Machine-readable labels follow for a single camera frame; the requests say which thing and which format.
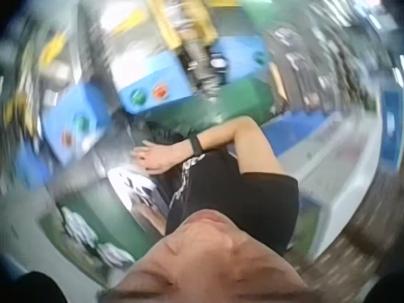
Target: wristwatch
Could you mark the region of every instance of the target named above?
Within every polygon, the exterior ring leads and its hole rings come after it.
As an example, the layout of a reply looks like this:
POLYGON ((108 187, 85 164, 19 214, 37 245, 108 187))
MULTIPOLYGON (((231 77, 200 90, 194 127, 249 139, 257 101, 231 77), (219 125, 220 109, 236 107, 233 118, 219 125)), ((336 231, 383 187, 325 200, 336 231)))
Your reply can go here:
POLYGON ((192 134, 189 137, 189 140, 191 141, 192 151, 194 152, 194 156, 198 157, 198 156, 202 155, 203 149, 202 149, 201 143, 199 142, 199 139, 196 136, 196 134, 192 134))

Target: sleeve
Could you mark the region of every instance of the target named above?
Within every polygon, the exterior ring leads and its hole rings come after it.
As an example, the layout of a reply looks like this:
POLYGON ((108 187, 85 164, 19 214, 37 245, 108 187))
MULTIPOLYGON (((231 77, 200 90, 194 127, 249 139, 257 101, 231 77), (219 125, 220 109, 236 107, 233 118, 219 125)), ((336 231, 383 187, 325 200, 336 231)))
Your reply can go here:
POLYGON ((287 175, 251 172, 242 175, 254 218, 246 232, 283 256, 299 214, 297 180, 287 175))

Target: person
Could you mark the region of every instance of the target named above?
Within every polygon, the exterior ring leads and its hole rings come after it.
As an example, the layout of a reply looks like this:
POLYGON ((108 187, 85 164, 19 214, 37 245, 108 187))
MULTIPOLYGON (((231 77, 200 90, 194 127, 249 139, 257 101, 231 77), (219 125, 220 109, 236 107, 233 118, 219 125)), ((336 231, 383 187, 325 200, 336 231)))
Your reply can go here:
POLYGON ((173 145, 144 142, 150 175, 181 165, 166 236, 99 302, 319 302, 283 258, 299 210, 297 181, 249 117, 173 145), (237 159, 224 146, 234 143, 237 159))

